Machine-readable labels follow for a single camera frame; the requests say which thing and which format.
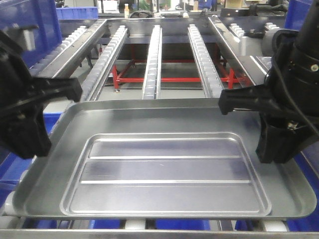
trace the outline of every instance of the metal tray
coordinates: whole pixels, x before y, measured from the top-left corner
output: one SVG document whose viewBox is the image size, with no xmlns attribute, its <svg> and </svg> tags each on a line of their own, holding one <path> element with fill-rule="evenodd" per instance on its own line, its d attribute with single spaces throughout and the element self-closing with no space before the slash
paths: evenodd
<svg viewBox="0 0 319 239">
<path fill-rule="evenodd" d="M 41 218 L 294 218 L 316 197 L 296 163 L 260 164 L 258 114 L 217 101 L 85 102 L 13 198 Z"/>
<path fill-rule="evenodd" d="M 62 199 L 70 216 L 265 216 L 271 210 L 233 133 L 97 134 L 72 175 Z"/>
</svg>

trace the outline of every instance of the metal bolt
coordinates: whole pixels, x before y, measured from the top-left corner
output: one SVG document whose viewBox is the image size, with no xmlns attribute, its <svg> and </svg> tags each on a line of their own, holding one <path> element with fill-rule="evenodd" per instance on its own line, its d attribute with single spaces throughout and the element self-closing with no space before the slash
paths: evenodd
<svg viewBox="0 0 319 239">
<path fill-rule="evenodd" d="M 298 126 L 298 122 L 290 121 L 288 122 L 287 129 L 294 130 L 297 128 L 297 126 Z"/>
<path fill-rule="evenodd" d="M 314 65 L 312 65 L 312 66 L 310 67 L 310 69 L 311 69 L 312 71 L 318 71 L 318 70 L 319 70 L 319 66 L 318 66 L 317 64 L 314 64 Z"/>
<path fill-rule="evenodd" d="M 23 120 L 23 119 L 25 119 L 25 115 L 24 115 L 24 114 L 19 114 L 19 115 L 17 116 L 17 118 L 18 118 L 19 120 Z"/>
</svg>

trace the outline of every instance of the bottle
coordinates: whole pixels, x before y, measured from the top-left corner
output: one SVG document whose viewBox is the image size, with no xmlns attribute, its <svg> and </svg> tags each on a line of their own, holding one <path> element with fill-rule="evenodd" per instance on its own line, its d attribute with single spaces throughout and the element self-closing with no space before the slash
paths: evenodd
<svg viewBox="0 0 319 239">
<path fill-rule="evenodd" d="M 129 15 L 130 15 L 129 4 L 126 3 L 124 8 L 124 18 L 129 18 Z"/>
</svg>

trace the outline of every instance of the metal rail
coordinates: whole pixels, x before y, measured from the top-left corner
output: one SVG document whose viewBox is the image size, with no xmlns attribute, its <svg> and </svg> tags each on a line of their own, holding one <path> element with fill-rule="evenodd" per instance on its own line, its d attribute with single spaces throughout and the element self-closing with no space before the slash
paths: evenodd
<svg viewBox="0 0 319 239">
<path fill-rule="evenodd" d="M 194 24 L 188 27 L 188 37 L 205 96 L 207 98 L 219 98 L 222 91 L 221 80 L 199 30 Z"/>
<path fill-rule="evenodd" d="M 158 99 L 160 97 L 161 52 L 162 28 L 160 25 L 155 25 L 149 46 L 142 89 L 142 100 Z"/>
<path fill-rule="evenodd" d="M 265 78 L 264 71 L 250 56 L 241 56 L 240 40 L 234 37 L 219 18 L 212 17 L 209 23 L 213 33 L 217 36 L 217 44 L 222 56 L 233 68 L 239 83 L 244 87 L 262 84 Z"/>
<path fill-rule="evenodd" d="M 75 42 L 48 64 L 37 76 L 70 77 L 93 46 L 106 32 L 106 20 L 96 20 Z"/>
<path fill-rule="evenodd" d="M 210 232 L 187 230 L 0 230 L 1 239 L 318 239 L 318 233 Z"/>
<path fill-rule="evenodd" d="M 120 26 L 83 82 L 81 102 L 98 99 L 127 36 L 128 29 L 125 26 Z"/>
<path fill-rule="evenodd" d="M 44 68 L 46 68 L 52 61 L 54 61 L 58 56 L 60 56 L 67 48 L 71 47 L 72 44 L 79 39 L 81 35 L 86 31 L 86 26 L 78 27 L 74 32 L 72 32 L 68 37 L 66 37 L 62 43 L 36 63 L 32 68 L 29 69 L 30 74 L 36 76 Z"/>
</svg>

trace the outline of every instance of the blue crate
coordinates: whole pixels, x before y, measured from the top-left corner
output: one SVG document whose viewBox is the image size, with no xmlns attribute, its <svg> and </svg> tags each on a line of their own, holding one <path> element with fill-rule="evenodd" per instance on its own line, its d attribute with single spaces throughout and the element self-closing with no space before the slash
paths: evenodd
<svg viewBox="0 0 319 239">
<path fill-rule="evenodd" d="M 57 8 L 58 19 L 98 19 L 98 8 L 95 6 Z"/>
<path fill-rule="evenodd" d="M 0 1 L 0 29 L 37 25 L 34 30 L 34 51 L 26 51 L 22 57 L 28 67 L 44 58 L 61 42 L 62 36 L 54 0 L 2 0 Z"/>
<path fill-rule="evenodd" d="M 290 0 L 285 28 L 300 30 L 312 0 Z"/>
<path fill-rule="evenodd" d="M 210 230 L 208 220 L 192 219 L 158 219 L 156 228 L 159 230 Z"/>
<path fill-rule="evenodd" d="M 89 229 L 119 229 L 121 221 L 117 219 L 91 220 Z"/>
</svg>

